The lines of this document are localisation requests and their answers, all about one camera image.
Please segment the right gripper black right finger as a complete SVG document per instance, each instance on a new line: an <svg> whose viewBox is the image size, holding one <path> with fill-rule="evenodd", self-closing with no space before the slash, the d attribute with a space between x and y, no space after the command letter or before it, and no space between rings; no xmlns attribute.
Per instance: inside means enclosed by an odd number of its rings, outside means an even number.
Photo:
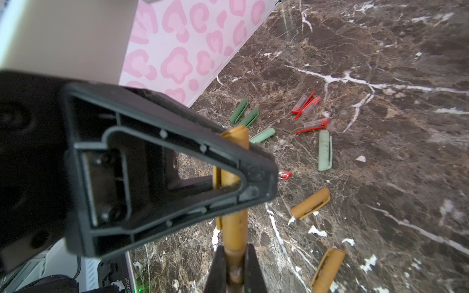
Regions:
<svg viewBox="0 0 469 293"><path fill-rule="evenodd" d="M266 283L253 244L248 244L245 252L244 292L267 293Z"/></svg>

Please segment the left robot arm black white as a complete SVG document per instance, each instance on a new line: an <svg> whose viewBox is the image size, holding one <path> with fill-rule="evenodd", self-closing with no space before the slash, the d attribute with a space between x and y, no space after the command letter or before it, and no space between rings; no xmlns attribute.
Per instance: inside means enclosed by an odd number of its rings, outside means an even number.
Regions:
<svg viewBox="0 0 469 293"><path fill-rule="evenodd" d="M1 291L137 293L131 250L278 193L275 159L165 94L1 71Z"/></svg>

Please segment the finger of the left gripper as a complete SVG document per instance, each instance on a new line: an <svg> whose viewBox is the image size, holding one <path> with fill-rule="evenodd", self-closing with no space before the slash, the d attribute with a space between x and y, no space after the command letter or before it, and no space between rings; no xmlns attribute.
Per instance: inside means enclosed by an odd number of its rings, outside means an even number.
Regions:
<svg viewBox="0 0 469 293"><path fill-rule="evenodd" d="M104 258L271 201L275 159L148 89L70 83L60 92L73 207L71 253Z"/></svg>

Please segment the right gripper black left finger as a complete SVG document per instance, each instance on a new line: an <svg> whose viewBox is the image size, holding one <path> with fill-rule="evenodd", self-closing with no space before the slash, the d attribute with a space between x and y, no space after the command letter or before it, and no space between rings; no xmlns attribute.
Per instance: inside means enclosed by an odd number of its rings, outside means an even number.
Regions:
<svg viewBox="0 0 469 293"><path fill-rule="evenodd" d="M215 251L203 292L227 292L227 261L223 245L219 245Z"/></svg>

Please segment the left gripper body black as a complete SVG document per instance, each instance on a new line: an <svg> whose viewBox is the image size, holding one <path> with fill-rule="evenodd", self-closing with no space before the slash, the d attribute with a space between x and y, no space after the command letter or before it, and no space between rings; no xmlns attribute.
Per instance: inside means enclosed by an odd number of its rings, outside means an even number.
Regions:
<svg viewBox="0 0 469 293"><path fill-rule="evenodd" d="M73 193L78 178L61 91L73 78L1 71L1 272L65 238L84 255Z"/></svg>

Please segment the dark green pen cap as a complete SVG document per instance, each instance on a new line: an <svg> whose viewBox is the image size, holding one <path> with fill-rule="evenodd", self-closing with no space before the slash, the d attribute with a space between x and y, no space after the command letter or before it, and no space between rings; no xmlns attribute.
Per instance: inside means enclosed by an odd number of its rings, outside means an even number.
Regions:
<svg viewBox="0 0 469 293"><path fill-rule="evenodd" d="M230 116L229 118L229 122L230 123L233 123L235 124L240 118L241 116L243 115L243 113L245 112L245 110L247 109L249 105L249 102L248 102L248 99L247 98L243 98L238 106L236 107L236 109L233 111L232 115Z"/></svg>
<svg viewBox="0 0 469 293"><path fill-rule="evenodd" d="M259 115L260 111L257 108L253 109L245 118L239 122L239 126L243 125L246 128L250 127L256 121Z"/></svg>

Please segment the light green pen cap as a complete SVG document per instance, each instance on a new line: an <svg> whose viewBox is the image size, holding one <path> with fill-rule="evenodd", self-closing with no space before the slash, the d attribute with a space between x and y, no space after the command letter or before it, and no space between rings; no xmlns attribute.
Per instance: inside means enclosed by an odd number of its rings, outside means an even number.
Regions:
<svg viewBox="0 0 469 293"><path fill-rule="evenodd" d="M318 170L324 172L332 168L332 136L328 131L322 130L319 135L319 150L318 150Z"/></svg>
<svg viewBox="0 0 469 293"><path fill-rule="evenodd" d="M249 142L251 144L260 144L264 142L265 140L269 139L270 137L274 136L275 134L276 134L276 130L274 128L268 128L262 132L259 132L254 137L249 139Z"/></svg>

